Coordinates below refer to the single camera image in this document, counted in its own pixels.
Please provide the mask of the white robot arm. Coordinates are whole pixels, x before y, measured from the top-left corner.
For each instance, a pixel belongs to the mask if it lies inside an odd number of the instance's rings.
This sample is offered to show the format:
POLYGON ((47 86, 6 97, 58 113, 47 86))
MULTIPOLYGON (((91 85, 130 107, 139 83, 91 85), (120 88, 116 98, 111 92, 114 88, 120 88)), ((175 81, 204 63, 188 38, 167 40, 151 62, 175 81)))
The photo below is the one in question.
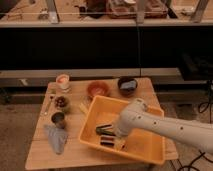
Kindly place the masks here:
POLYGON ((156 116, 148 111, 148 105, 141 98, 134 99, 120 112, 114 132, 118 137, 127 137, 135 128, 192 145, 213 155, 213 124, 156 116))

